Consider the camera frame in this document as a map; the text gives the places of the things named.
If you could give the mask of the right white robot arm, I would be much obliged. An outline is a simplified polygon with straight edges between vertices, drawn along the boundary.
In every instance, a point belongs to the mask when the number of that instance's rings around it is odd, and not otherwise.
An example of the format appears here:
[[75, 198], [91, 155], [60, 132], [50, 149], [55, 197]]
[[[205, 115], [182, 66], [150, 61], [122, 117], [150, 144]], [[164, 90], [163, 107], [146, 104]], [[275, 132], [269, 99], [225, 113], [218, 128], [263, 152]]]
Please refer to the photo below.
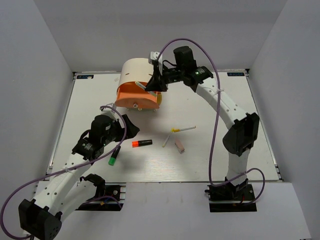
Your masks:
[[222, 143], [228, 151], [228, 171], [225, 177], [226, 195], [236, 200], [248, 184], [247, 164], [251, 148], [258, 137], [260, 118], [239, 107], [219, 86], [218, 77], [205, 66], [198, 66], [190, 47], [182, 46], [174, 51], [172, 68], [163, 65], [159, 52], [151, 52], [148, 62], [153, 74], [146, 85], [147, 92], [165, 92], [168, 85], [183, 82], [202, 97], [224, 122], [227, 133]]

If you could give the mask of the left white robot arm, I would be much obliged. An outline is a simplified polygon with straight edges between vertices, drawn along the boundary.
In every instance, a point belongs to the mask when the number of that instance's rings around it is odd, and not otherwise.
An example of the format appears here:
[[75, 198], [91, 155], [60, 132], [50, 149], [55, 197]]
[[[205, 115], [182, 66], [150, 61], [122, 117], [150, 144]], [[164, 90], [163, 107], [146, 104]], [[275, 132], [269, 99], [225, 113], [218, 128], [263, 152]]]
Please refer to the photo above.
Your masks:
[[59, 233], [62, 222], [86, 200], [105, 196], [105, 180], [97, 174], [85, 172], [111, 142], [134, 138], [140, 129], [126, 114], [125, 127], [112, 114], [97, 115], [90, 129], [84, 131], [71, 150], [64, 170], [54, 176], [32, 200], [24, 199], [19, 207], [19, 221], [23, 230], [40, 240], [52, 240]]

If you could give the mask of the left blue label sticker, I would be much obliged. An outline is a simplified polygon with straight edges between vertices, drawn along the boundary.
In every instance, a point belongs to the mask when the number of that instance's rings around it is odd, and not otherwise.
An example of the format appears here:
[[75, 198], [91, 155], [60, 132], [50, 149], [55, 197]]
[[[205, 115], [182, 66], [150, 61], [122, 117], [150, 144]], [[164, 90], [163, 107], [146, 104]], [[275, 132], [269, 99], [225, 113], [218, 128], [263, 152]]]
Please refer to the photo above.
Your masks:
[[85, 75], [77, 75], [76, 79], [86, 80], [86, 79], [93, 79], [93, 74], [85, 74]]

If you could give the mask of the pink eraser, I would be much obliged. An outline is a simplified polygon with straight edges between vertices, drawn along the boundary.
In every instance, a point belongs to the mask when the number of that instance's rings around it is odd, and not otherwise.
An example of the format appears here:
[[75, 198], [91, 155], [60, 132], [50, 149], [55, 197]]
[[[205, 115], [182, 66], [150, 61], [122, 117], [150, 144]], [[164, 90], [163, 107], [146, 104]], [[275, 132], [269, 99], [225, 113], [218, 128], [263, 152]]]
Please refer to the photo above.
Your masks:
[[178, 138], [175, 139], [174, 144], [177, 147], [180, 154], [182, 154], [185, 151], [185, 148], [182, 142]]

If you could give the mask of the orange highlighter marker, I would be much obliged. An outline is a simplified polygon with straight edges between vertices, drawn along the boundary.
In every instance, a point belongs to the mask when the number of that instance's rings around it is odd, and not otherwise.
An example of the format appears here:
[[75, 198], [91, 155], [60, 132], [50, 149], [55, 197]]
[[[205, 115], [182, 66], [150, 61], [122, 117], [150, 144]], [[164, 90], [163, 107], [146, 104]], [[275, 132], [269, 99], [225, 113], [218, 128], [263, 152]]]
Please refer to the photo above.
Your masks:
[[153, 144], [152, 139], [146, 139], [146, 140], [137, 140], [132, 142], [132, 147], [137, 148], [137, 147], [144, 147], [144, 146], [150, 146]]

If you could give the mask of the blue label sticker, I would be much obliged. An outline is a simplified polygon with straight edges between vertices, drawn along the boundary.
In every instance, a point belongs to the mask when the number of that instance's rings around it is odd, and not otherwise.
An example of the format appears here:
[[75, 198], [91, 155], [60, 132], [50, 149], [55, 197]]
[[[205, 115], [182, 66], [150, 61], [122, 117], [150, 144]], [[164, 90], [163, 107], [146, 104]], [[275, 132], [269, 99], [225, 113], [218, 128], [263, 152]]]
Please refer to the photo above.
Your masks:
[[93, 74], [85, 74], [85, 75], [77, 75], [76, 79], [86, 80], [86, 79], [93, 79]]
[[244, 72], [227, 72], [228, 77], [244, 77]]

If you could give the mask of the orange drawer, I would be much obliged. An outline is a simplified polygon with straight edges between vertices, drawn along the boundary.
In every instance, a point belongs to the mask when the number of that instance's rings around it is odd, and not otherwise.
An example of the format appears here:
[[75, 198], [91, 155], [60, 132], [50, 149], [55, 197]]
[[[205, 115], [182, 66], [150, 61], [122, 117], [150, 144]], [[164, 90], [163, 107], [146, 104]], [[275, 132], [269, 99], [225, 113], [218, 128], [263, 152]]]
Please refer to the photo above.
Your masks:
[[130, 81], [118, 86], [115, 105], [128, 109], [155, 110], [162, 103], [162, 94], [156, 92], [156, 96], [146, 92], [135, 82]]

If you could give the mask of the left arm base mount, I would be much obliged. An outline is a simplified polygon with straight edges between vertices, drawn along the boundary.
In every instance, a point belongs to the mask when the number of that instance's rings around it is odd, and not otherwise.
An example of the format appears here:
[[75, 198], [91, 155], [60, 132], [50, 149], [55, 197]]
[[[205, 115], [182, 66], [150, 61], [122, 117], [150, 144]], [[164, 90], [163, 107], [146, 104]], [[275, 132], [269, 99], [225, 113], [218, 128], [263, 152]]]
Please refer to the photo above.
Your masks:
[[125, 183], [106, 183], [105, 190], [90, 198], [77, 211], [120, 212], [126, 198]]

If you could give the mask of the cream round drawer organizer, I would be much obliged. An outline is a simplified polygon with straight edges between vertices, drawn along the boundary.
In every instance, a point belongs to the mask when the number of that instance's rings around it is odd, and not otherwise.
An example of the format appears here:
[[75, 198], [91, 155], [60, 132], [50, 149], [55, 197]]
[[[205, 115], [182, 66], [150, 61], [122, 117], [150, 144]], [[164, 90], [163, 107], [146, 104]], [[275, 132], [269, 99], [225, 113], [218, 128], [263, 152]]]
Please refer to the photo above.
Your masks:
[[140, 82], [146, 86], [152, 74], [153, 66], [147, 58], [129, 59], [122, 66], [118, 87], [127, 82]]

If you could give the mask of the green highlighter marker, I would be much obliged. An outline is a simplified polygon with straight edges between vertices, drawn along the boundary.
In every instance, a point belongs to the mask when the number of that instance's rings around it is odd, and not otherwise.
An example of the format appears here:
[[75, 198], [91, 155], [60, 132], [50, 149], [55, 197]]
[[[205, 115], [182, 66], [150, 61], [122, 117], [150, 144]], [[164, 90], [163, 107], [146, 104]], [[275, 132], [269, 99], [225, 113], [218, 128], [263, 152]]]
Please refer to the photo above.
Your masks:
[[109, 161], [108, 161], [108, 165], [109, 166], [114, 166], [115, 165], [115, 162], [117, 160], [117, 156], [119, 154], [121, 150], [121, 146], [118, 146], [111, 154], [110, 158], [109, 158]]

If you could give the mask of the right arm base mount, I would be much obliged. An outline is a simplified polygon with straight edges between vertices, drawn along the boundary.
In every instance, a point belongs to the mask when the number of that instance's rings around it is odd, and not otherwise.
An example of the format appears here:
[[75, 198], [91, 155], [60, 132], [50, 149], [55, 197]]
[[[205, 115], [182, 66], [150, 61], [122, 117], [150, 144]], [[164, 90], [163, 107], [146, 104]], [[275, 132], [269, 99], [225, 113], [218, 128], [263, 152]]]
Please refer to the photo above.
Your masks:
[[248, 184], [236, 195], [233, 195], [226, 185], [220, 187], [207, 186], [204, 193], [208, 196], [211, 213], [245, 213], [256, 212], [257, 206], [253, 186]]

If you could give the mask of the right blue label sticker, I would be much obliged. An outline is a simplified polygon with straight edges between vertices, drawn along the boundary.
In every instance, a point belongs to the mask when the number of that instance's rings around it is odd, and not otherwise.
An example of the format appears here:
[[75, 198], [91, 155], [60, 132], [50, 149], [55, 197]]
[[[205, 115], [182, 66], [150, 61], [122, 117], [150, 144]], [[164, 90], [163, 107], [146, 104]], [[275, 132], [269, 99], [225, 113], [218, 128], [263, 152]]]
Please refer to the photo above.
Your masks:
[[228, 77], [244, 77], [244, 72], [227, 72]]

